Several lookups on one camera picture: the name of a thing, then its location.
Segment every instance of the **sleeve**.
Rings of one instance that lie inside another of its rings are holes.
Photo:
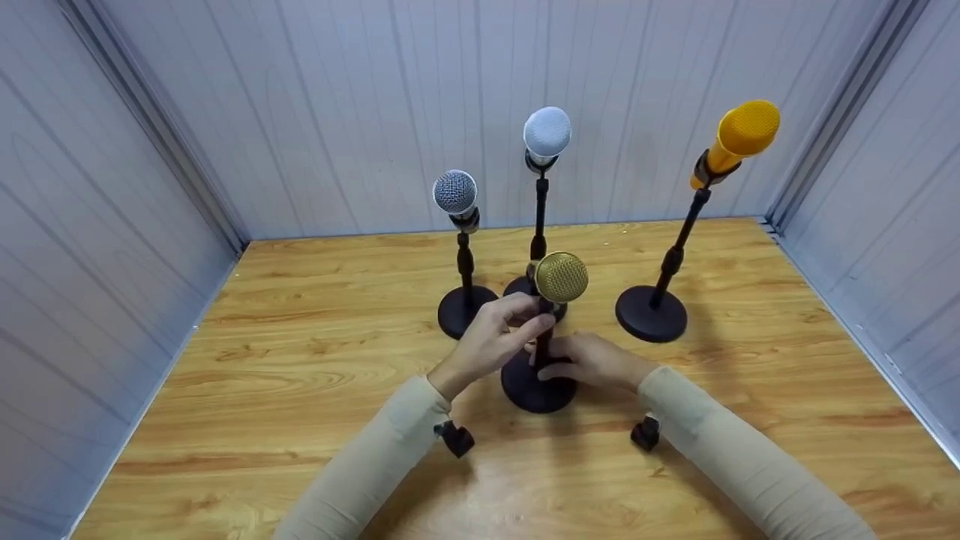
[[[275,539],[356,538],[429,452],[450,403],[426,377],[409,379],[330,459],[274,531]]]
[[[661,366],[637,393],[670,444],[770,538],[876,538],[796,459],[683,375]]]

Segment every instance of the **wooden table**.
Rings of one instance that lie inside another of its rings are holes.
[[[753,220],[704,221],[671,286],[678,341],[617,326],[613,303],[656,280],[679,224],[553,227],[587,293],[558,327],[595,331],[674,366],[763,431],[881,537],[960,537],[960,477]],[[531,230],[481,231],[476,281],[497,292]],[[407,378],[454,346],[437,303],[459,284],[455,233],[254,242],[86,513],[75,538],[266,538],[316,472]],[[661,443],[637,450],[627,395],[583,388],[550,416],[514,408],[499,377],[453,417],[476,438],[438,443],[377,514],[395,538],[721,538],[758,531]]]

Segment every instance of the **hand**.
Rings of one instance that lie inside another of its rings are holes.
[[[483,304],[460,343],[427,374],[427,380],[453,401],[472,382],[503,367],[526,342],[557,324],[552,314],[538,312],[538,299],[522,292]],[[508,325],[521,324],[510,332]]]
[[[527,345],[533,364],[534,346]],[[566,356],[573,363],[550,364],[537,373],[540,380],[567,377],[593,386],[616,386],[636,392],[640,383],[659,366],[613,345],[593,332],[575,332],[550,340],[550,355]]]

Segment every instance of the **gold microphone grille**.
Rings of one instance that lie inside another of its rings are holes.
[[[587,290],[587,266],[573,254],[555,252],[537,263],[534,283],[540,295],[556,304],[571,302]]]

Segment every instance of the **microphone grille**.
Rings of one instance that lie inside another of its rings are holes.
[[[530,152],[553,158],[570,143],[570,117],[559,107],[544,107],[523,124],[523,142]]]
[[[433,201],[446,213],[464,213],[476,198],[477,182],[464,171],[446,171],[433,183]]]
[[[770,146],[779,128],[777,106],[758,99],[724,114],[717,127],[717,140],[732,154],[754,156]]]
[[[540,295],[556,304],[580,298],[587,290],[587,266],[575,255],[554,252],[542,258],[534,269],[534,284]]]

